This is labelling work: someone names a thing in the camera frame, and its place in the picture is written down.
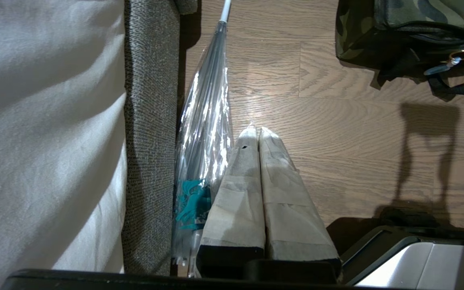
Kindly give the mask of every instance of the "gray textured fabric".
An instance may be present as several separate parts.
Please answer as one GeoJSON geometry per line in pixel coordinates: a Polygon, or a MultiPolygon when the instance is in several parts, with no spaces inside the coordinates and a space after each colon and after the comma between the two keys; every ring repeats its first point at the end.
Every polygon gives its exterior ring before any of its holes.
{"type": "Polygon", "coordinates": [[[125,1],[127,273],[169,275],[179,23],[172,0],[125,1]]]}
{"type": "Polygon", "coordinates": [[[198,10],[198,0],[175,0],[181,15],[195,13],[198,10]]]}

